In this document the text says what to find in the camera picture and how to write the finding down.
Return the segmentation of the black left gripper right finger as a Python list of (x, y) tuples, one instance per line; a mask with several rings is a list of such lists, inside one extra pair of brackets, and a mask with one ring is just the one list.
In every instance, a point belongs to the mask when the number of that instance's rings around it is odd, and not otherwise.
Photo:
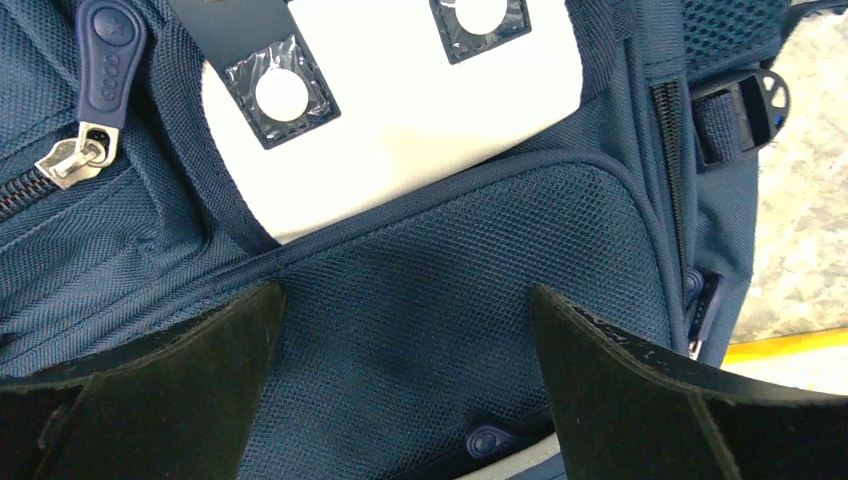
[(571, 479), (843, 479), (847, 399), (708, 366), (538, 287), (531, 310)]

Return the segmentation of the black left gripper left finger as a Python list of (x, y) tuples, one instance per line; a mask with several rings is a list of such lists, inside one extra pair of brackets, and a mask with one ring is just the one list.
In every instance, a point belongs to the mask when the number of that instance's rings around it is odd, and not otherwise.
[(262, 284), (120, 347), (1, 382), (5, 479), (233, 479), (282, 330)]

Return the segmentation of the colourful crayon box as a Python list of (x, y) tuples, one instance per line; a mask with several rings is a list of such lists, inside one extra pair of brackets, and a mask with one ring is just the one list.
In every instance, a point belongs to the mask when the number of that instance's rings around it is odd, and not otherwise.
[(847, 393), (847, 330), (808, 332), (733, 344), (725, 371), (816, 392)]

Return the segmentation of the navy blue student backpack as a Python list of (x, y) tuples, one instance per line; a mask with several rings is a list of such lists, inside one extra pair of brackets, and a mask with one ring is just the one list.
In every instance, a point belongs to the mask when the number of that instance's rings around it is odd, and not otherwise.
[(718, 368), (787, 1), (5, 1), (1, 382), (262, 284), (233, 479), (567, 476), (533, 291)]

